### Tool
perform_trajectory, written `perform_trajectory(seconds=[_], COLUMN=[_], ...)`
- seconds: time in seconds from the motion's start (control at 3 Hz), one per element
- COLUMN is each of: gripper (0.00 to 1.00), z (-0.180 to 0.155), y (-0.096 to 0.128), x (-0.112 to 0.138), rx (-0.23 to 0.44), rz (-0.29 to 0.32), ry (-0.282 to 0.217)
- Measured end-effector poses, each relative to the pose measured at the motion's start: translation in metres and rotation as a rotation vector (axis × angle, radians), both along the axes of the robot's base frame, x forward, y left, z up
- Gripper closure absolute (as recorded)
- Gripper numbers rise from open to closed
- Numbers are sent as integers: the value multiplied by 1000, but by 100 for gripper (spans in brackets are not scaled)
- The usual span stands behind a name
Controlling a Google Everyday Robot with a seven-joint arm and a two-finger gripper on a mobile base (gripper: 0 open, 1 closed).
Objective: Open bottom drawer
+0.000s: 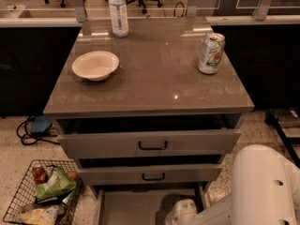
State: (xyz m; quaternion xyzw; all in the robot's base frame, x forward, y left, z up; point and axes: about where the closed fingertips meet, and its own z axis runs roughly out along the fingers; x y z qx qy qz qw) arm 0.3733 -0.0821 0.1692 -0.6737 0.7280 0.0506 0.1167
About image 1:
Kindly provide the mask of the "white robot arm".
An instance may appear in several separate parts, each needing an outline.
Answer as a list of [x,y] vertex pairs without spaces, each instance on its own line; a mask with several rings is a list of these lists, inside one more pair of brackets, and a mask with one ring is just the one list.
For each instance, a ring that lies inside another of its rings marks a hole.
[[177,202],[164,225],[298,225],[300,169],[276,150],[252,144],[232,167],[231,194],[199,213],[195,202]]

